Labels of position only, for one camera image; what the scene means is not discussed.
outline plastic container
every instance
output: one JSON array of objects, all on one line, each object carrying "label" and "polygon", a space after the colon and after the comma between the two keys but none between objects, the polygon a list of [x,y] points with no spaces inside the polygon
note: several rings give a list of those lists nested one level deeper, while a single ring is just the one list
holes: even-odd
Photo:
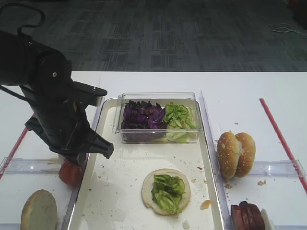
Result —
[{"label": "plastic container", "polygon": [[[195,129],[122,129],[125,105],[130,100],[134,102],[150,101],[164,108],[168,103],[184,105],[192,114],[190,119]],[[124,143],[193,143],[196,142],[201,130],[201,115],[199,105],[192,92],[167,93],[124,93],[118,97],[113,123],[113,133],[120,133]]]}]

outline white table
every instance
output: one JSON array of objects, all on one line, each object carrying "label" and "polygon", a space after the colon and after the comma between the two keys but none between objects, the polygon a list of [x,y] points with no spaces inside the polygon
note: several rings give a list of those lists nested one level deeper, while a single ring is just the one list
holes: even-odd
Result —
[{"label": "white table", "polygon": [[[295,158],[299,159],[303,168],[307,170],[306,73],[73,72],[72,78],[74,81],[106,89],[108,91],[106,98],[117,97],[124,92],[194,92],[198,99],[202,90],[215,136],[230,129],[233,132],[254,132],[253,137],[257,143],[265,135],[266,143],[257,149],[256,160],[287,160],[288,157],[278,143],[279,140],[259,102],[259,98],[263,97]],[[18,87],[10,89],[21,92]],[[2,159],[11,151],[32,111],[27,103],[10,95],[0,92],[0,96],[2,111],[5,111],[1,113],[0,159]],[[95,110],[95,107],[87,109],[87,116],[91,122]],[[250,120],[244,120],[246,114],[242,113],[248,113]],[[258,123],[264,121],[265,125],[255,127],[253,126],[255,121]],[[53,156],[44,143],[34,135],[32,142],[31,145],[40,146],[44,151],[38,152],[37,148],[34,148],[34,151],[19,153],[18,157]]]}]

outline metal tray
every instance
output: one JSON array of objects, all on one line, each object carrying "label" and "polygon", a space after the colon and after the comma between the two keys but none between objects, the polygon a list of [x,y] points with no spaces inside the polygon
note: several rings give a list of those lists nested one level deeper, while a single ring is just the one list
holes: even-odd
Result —
[{"label": "metal tray", "polygon": [[[116,105],[109,99],[97,109],[96,131],[115,151],[109,160],[90,154],[69,229],[182,229],[185,220],[190,229],[221,229],[204,133],[193,144],[125,144],[112,133]],[[191,199],[181,214],[159,216],[142,202],[143,180],[159,168],[180,170],[189,179]],[[201,210],[207,199],[211,206]]]}]

